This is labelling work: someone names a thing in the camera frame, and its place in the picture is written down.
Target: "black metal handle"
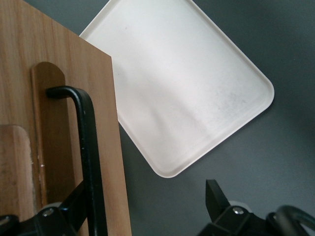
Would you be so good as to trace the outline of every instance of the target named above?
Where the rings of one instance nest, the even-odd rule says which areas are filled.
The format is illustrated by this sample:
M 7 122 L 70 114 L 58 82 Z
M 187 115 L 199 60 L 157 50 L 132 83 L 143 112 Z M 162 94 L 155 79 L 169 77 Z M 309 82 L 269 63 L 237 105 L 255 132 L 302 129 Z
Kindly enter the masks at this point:
M 105 204 L 99 163 L 94 108 L 90 96 L 82 89 L 70 86 L 49 88 L 50 98 L 72 98 L 78 120 L 83 183 L 90 236 L 107 235 Z
M 315 218 L 294 206 L 282 206 L 276 211 L 276 222 L 283 235 L 309 236 L 301 224 L 315 231 Z

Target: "wooden panel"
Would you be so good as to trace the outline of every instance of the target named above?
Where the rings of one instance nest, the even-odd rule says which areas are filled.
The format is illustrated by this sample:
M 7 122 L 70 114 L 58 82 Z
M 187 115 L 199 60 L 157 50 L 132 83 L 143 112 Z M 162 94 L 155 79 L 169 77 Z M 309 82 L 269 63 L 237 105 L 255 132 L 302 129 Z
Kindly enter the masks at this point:
M 58 66 L 66 85 L 84 89 L 94 104 L 109 235 L 131 235 L 111 58 L 22 0 L 0 1 L 0 124 L 30 137 L 36 209 L 41 207 L 30 68 Z M 74 105 L 68 102 L 75 181 L 82 180 Z
M 62 202 L 74 190 L 68 106 L 49 99 L 46 89 L 64 86 L 63 72 L 50 62 L 31 69 L 42 204 Z
M 34 215 L 32 159 L 26 131 L 16 125 L 0 125 L 0 215 Z

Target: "screw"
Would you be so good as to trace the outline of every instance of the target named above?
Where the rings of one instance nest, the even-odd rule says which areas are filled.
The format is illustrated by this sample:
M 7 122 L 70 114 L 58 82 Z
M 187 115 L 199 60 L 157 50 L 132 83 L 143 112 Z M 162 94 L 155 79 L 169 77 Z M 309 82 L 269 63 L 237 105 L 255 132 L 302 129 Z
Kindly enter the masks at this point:
M 10 221 L 10 217 L 9 216 L 5 217 L 4 219 L 0 220 L 0 226 L 5 225 L 9 221 Z
M 43 216 L 50 216 L 52 213 L 54 213 L 54 209 L 50 208 L 46 211 L 44 211 Z
M 234 211 L 234 213 L 235 214 L 237 214 L 237 215 L 242 215 L 242 214 L 244 214 L 244 211 L 243 211 L 243 209 L 241 209 L 240 207 L 234 207 L 233 208 L 233 211 Z

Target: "black bent rod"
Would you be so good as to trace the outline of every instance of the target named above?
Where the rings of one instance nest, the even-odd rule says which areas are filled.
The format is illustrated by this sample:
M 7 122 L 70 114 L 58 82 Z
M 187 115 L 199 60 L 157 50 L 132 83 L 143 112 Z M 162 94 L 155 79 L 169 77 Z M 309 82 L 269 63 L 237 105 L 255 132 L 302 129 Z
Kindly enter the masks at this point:
M 71 97 L 76 108 L 86 211 L 90 236 L 106 236 L 107 225 L 100 171 L 94 108 L 90 96 L 70 86 L 48 88 L 46 95 L 62 99 Z

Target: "gray table surface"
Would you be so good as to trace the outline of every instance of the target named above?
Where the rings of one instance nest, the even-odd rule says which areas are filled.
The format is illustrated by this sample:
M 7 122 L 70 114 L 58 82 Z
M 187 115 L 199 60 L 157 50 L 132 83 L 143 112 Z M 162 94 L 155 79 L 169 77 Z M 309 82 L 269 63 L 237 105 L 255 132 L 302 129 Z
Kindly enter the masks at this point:
M 80 34 L 107 0 L 27 0 Z M 122 128 L 134 236 L 196 235 L 205 181 L 264 218 L 284 204 L 315 215 L 315 1 L 195 0 L 269 78 L 273 104 L 177 177 L 157 176 Z

